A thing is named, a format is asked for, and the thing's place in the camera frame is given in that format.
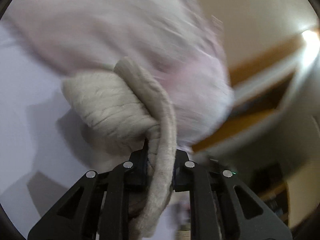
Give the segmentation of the right pink floral pillow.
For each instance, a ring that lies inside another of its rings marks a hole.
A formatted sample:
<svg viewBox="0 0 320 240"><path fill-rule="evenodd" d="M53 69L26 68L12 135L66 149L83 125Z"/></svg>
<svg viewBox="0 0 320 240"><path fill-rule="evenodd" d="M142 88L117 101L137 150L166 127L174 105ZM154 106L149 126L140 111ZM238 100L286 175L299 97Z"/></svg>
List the right pink floral pillow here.
<svg viewBox="0 0 320 240"><path fill-rule="evenodd" d="M178 148L191 148L216 132L231 112L234 92L224 62L206 53L153 68L174 106Z"/></svg>

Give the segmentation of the wooden headboard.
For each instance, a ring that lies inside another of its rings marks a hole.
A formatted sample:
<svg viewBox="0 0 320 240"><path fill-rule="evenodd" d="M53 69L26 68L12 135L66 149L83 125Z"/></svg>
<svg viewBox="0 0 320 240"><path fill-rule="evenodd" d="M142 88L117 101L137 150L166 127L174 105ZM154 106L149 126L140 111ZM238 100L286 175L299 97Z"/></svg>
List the wooden headboard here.
<svg viewBox="0 0 320 240"><path fill-rule="evenodd" d="M249 131L277 113L279 104L297 72L296 62L287 63L306 49L301 34L295 35L231 70L235 103L227 121L212 135L192 146L194 152L217 146Z"/></svg>

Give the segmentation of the beige cable-knit sweater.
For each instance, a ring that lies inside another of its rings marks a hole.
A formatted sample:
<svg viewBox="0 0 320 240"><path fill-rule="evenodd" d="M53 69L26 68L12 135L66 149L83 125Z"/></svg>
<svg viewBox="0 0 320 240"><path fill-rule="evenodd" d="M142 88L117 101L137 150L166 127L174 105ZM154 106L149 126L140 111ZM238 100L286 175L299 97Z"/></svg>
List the beige cable-knit sweater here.
<svg viewBox="0 0 320 240"><path fill-rule="evenodd" d="M138 213L130 223L129 238L151 237L172 192L177 128L167 92L146 69L123 58L112 70L64 79L62 93L91 135L105 144L104 167L148 142L148 186L129 204L129 210Z"/></svg>

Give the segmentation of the pink floral pillow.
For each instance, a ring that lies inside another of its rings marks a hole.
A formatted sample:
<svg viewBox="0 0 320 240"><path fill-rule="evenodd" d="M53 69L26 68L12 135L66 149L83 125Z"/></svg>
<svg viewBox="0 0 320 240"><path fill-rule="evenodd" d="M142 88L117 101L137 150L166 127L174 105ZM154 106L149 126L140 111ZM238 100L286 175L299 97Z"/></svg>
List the pink floral pillow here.
<svg viewBox="0 0 320 240"><path fill-rule="evenodd" d="M153 68L174 106L178 148L191 148L216 132L231 112L234 92L224 62L206 53Z"/></svg>
<svg viewBox="0 0 320 240"><path fill-rule="evenodd" d="M198 0L12 0L4 19L63 74L127 56L159 77L191 67L229 83L220 26Z"/></svg>

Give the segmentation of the left pink floral pillow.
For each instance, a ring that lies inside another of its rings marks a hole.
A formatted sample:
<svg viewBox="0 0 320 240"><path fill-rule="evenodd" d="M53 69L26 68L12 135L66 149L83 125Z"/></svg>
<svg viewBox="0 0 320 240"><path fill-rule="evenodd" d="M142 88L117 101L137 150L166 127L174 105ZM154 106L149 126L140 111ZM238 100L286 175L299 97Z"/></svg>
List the left pink floral pillow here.
<svg viewBox="0 0 320 240"><path fill-rule="evenodd" d="M4 19L63 74L127 56L159 77L191 67L229 83L220 26L198 0L12 0Z"/></svg>

